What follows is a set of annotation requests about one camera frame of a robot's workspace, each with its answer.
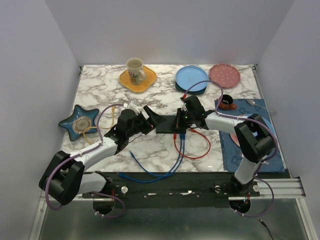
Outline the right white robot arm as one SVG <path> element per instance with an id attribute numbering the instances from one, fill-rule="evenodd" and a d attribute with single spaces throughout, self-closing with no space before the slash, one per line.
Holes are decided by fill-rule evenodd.
<path id="1" fill-rule="evenodd" d="M 259 114 L 248 117 L 227 115 L 215 110 L 205 110 L 197 96 L 186 94 L 181 98 L 182 107 L 177 109 L 171 126 L 175 132 L 192 125 L 205 130 L 217 130 L 236 135 L 243 157 L 231 177 L 230 191 L 241 196 L 247 192 L 260 165 L 278 151 L 277 139 Z"/>

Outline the black network switch box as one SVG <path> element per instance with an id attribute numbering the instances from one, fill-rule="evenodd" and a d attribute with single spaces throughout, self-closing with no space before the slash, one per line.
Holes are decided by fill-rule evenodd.
<path id="1" fill-rule="evenodd" d="M 165 121 L 156 127 L 157 134 L 186 134 L 186 129 L 178 129 L 173 127 L 175 123 L 175 115 L 164 115 Z"/>

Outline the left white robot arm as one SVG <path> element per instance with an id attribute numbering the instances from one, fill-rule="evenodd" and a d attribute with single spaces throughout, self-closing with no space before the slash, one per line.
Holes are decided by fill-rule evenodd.
<path id="1" fill-rule="evenodd" d="M 61 206 L 75 198 L 88 168 L 121 152 L 132 136 L 138 133 L 147 135 L 165 122 L 164 116 L 155 113 L 147 105 L 143 109 L 148 117 L 133 106 L 122 110 L 117 123 L 91 146 L 74 153 L 61 150 L 54 154 L 38 184 L 51 209 L 58 210 L 59 207 L 51 205 L 50 198 L 54 198 Z"/>

